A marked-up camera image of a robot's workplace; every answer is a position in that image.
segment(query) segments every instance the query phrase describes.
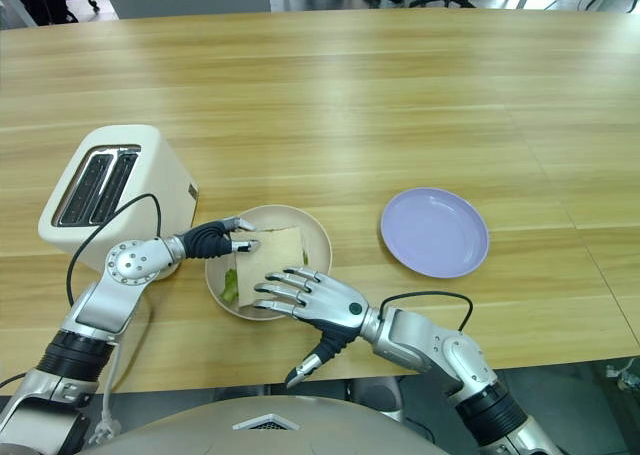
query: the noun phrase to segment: beige plate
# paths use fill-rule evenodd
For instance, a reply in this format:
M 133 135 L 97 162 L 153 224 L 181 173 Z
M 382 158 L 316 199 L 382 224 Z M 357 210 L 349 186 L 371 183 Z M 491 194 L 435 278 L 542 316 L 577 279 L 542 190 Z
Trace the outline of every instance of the beige plate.
M 302 230 L 302 247 L 307 254 L 308 266 L 323 273 L 331 269 L 331 242 L 329 235 L 320 222 L 307 212 L 288 205 L 262 205 L 242 212 L 240 217 L 255 225 L 258 230 L 270 230 L 288 227 L 300 227 Z M 238 308 L 238 299 L 228 304 L 218 297 L 224 290 L 224 275 L 230 268 L 235 268 L 234 256 L 210 258 L 205 262 L 207 286 L 213 298 L 226 311 L 247 320 L 275 320 L 282 318 L 269 310 L 254 307 Z

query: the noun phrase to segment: air vent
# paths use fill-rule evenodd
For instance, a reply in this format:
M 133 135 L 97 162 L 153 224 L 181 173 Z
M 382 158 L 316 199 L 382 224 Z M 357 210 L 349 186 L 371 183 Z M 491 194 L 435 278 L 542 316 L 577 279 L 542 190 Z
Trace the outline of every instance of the air vent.
M 92 148 L 67 187 L 53 225 L 100 225 L 113 215 L 139 153 L 138 145 Z
M 236 423 L 234 430 L 298 430 L 300 425 L 293 423 L 286 418 L 269 413 L 260 417 L 252 418 L 244 422 Z

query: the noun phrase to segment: white toaster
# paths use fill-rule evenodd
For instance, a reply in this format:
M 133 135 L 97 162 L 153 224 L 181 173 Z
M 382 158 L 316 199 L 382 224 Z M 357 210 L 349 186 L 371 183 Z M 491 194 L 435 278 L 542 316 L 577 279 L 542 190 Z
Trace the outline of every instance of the white toaster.
M 162 214 L 162 236 L 191 227 L 198 186 L 157 128 L 113 125 L 82 141 L 45 206 L 38 232 L 72 254 L 117 208 L 154 194 Z M 142 199 L 114 218 L 78 259 L 102 273 L 110 248 L 123 240 L 156 236 L 156 209 Z

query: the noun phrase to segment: wooden table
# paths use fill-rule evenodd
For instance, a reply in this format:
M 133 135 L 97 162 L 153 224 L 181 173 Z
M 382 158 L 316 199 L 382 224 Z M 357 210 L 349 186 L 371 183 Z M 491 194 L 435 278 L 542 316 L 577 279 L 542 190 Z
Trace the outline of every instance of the wooden table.
M 317 217 L 332 274 L 374 305 L 415 289 L 476 302 L 496 368 L 640 352 L 640 18 L 385 10 L 87 23 L 2 34 L 2 378 L 67 312 L 69 257 L 36 223 L 91 130 L 159 127 L 200 183 L 195 223 L 283 203 Z M 385 203 L 449 189 L 491 231 L 476 272 L 420 276 L 385 249 Z M 147 290 L 150 326 L 122 391 L 279 382 L 319 333 L 211 299 L 202 261 Z M 79 269 L 76 290 L 96 278 Z M 464 306 L 407 308 L 454 327 Z M 389 375 L 353 343 L 315 379 Z

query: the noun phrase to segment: toaster slot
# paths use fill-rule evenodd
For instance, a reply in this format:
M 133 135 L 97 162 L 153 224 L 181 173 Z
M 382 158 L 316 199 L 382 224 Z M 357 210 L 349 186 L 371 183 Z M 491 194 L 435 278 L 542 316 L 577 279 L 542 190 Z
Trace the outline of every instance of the toaster slot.
M 138 158 L 137 153 L 125 153 L 118 157 L 107 184 L 100 196 L 98 205 L 89 219 L 91 225 L 99 225 L 116 211 L 124 186 Z
M 116 211 L 139 154 L 139 145 L 92 148 L 60 201 L 52 224 L 89 227 L 107 221 Z
M 60 214 L 58 226 L 86 225 L 91 201 L 100 190 L 112 158 L 109 154 L 91 157 L 69 202 Z

